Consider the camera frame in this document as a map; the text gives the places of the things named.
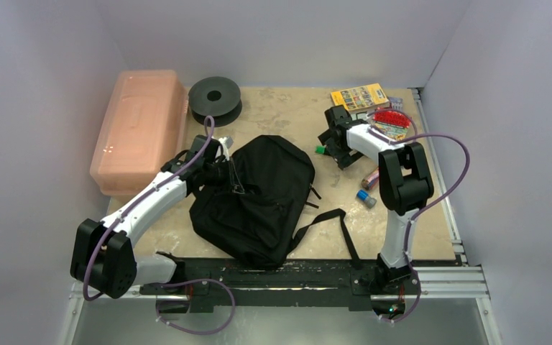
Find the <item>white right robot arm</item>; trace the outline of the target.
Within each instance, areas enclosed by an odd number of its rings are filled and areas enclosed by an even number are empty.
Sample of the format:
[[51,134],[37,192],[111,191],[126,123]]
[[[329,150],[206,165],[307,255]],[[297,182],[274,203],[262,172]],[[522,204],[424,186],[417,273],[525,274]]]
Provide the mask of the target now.
[[410,237],[415,219],[434,194],[433,180],[421,136],[395,141],[375,125],[353,119],[344,106],[325,112],[328,129],[318,136],[340,169],[365,156],[379,168],[378,189],[388,210],[385,242],[378,259],[385,267],[374,276],[376,286],[391,293],[403,283],[400,268],[410,264]]

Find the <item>black student backpack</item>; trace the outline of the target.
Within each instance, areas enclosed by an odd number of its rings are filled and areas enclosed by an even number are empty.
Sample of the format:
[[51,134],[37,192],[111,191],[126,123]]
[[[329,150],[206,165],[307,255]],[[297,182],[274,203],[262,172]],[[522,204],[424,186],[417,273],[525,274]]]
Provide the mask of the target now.
[[275,270],[309,229],[297,224],[310,205],[315,168],[302,149],[278,135],[255,137],[231,159],[245,194],[200,188],[189,211],[193,230],[248,267]]

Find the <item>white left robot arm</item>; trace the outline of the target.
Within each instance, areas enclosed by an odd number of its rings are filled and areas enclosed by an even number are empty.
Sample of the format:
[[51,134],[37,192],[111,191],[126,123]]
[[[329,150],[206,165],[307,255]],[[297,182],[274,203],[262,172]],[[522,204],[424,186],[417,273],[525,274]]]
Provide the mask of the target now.
[[204,186],[242,189],[233,170],[231,137],[194,138],[167,161],[153,180],[133,199],[112,214],[77,228],[70,275],[83,289],[120,298],[135,285],[158,284],[166,293],[185,287],[183,262],[165,252],[138,257],[134,247],[166,212]]

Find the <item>blue-capped small tube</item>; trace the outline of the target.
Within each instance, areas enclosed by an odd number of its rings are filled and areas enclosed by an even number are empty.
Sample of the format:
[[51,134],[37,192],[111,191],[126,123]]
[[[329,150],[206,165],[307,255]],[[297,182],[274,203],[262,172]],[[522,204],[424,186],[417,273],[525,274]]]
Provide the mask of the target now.
[[356,193],[356,197],[367,207],[367,208],[373,208],[377,200],[373,197],[371,197],[370,194],[366,190],[358,190]]

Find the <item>pink-capped sprinkle tube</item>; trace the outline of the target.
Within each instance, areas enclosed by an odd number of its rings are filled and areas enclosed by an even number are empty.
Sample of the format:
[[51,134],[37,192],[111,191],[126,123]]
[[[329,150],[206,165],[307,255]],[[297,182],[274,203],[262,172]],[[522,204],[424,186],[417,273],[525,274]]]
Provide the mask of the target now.
[[361,187],[364,190],[372,190],[380,178],[380,169],[376,167],[371,173],[365,176],[361,181]]

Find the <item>green highlighter marker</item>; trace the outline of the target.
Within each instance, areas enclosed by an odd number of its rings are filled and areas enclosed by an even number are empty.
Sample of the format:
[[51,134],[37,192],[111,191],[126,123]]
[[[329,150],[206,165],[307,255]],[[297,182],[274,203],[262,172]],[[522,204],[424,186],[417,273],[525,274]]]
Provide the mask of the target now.
[[327,155],[326,148],[324,146],[316,146],[315,153],[319,155]]

